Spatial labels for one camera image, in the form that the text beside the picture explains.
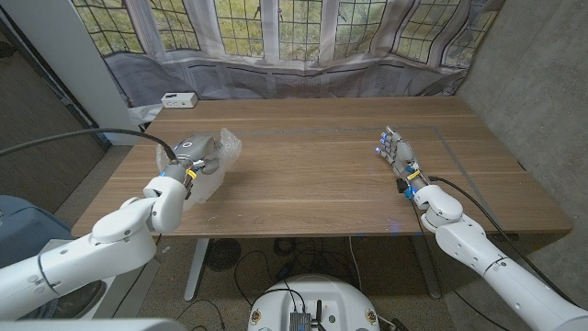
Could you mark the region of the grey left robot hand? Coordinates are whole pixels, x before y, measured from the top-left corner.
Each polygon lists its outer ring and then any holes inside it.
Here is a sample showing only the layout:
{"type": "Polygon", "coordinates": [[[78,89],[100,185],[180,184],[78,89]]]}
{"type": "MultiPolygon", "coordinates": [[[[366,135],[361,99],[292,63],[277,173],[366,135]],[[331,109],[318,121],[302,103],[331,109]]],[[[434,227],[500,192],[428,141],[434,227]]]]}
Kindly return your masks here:
{"type": "Polygon", "coordinates": [[[200,170],[204,175],[211,175],[220,168],[221,147],[222,143],[212,136],[193,134],[178,143],[174,153],[180,165],[193,166],[195,171],[200,170]]]}

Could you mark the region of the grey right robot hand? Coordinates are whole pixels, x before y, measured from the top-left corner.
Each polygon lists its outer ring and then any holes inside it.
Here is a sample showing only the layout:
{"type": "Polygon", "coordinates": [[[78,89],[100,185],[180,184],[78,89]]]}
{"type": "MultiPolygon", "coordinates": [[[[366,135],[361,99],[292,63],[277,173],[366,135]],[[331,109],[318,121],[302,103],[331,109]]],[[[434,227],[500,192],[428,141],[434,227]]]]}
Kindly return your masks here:
{"type": "Polygon", "coordinates": [[[416,192],[428,185],[412,147],[391,126],[387,126],[375,151],[388,162],[402,182],[401,187],[416,192]]]}

